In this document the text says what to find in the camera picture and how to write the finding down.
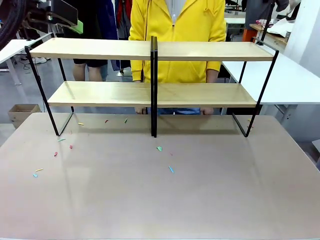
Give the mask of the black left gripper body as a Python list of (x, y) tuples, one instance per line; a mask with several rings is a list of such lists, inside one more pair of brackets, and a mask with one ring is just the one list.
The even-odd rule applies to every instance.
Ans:
[(25, 16), (36, 15), (42, 17), (53, 15), (53, 0), (26, 0)]

